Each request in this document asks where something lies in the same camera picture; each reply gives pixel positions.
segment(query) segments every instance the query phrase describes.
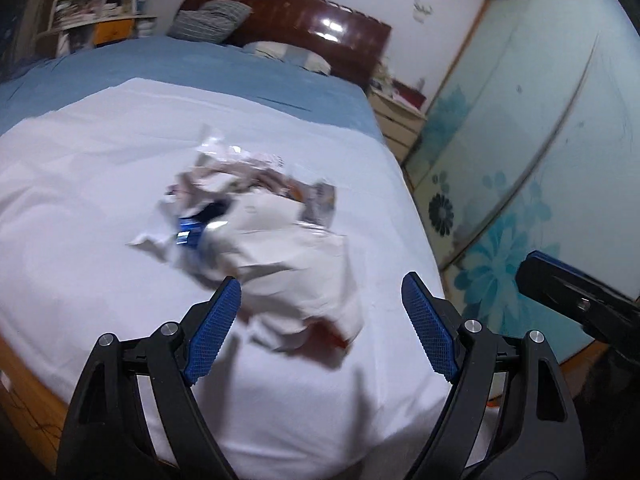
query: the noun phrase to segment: blue gripper pad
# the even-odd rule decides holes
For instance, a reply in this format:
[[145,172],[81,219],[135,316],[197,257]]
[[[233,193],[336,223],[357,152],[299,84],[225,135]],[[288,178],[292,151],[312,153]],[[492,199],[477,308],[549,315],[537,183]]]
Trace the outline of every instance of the blue gripper pad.
[[195,335],[189,342],[184,378],[193,386],[211,370],[220,347],[240,308],[241,291],[238,280],[230,280],[211,306]]
[[402,280],[402,304],[422,343],[433,370],[453,382],[458,374],[454,341],[441,322],[430,299],[408,274]]

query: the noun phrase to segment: metal screw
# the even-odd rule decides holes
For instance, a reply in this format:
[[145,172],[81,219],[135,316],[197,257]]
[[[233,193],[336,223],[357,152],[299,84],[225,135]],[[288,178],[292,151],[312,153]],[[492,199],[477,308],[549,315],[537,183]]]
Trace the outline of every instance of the metal screw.
[[165,323],[160,327],[160,332],[162,335],[173,335],[178,332],[178,324],[173,321],[171,323]]
[[545,340],[545,335],[538,330],[532,330],[529,332],[529,337],[534,343],[542,343]]
[[465,321],[465,328],[469,330],[469,332],[475,334],[482,330],[482,324],[475,319],[467,319]]
[[98,338],[98,345],[100,346],[109,346],[113,343],[113,334],[102,334]]
[[591,308],[591,302],[587,298],[582,298],[578,301],[578,308],[583,312],[587,312]]

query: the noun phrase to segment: blue mattress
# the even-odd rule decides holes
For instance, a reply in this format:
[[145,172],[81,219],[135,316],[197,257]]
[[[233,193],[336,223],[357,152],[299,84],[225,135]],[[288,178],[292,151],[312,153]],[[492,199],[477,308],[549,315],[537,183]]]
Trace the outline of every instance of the blue mattress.
[[347,81],[246,54],[234,47],[155,36],[48,61],[0,85],[0,135],[133,77],[231,94],[383,142],[362,90]]

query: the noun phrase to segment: wooden headboard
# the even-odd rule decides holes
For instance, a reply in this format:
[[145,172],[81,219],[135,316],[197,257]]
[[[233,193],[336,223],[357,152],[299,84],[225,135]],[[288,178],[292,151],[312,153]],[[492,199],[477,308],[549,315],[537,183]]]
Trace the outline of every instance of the wooden headboard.
[[[184,0],[180,9],[197,10],[208,1]],[[361,88],[369,83],[391,32],[375,18],[326,0],[235,1],[253,12],[225,43],[277,41],[300,46],[324,57],[332,75]]]

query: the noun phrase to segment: pillow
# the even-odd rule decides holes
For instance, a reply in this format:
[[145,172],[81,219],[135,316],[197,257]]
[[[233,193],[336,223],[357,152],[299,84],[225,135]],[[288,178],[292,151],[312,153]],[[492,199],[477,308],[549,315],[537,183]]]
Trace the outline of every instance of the pillow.
[[311,72],[325,75],[329,75],[331,72],[331,65],[323,57],[306,48],[286,43],[275,43],[274,41],[256,41],[245,45],[243,50],[254,54],[254,56],[279,59],[285,63],[301,66]]
[[187,41],[220,43],[251,14],[251,7],[232,0],[213,0],[199,10],[180,10],[167,33]]

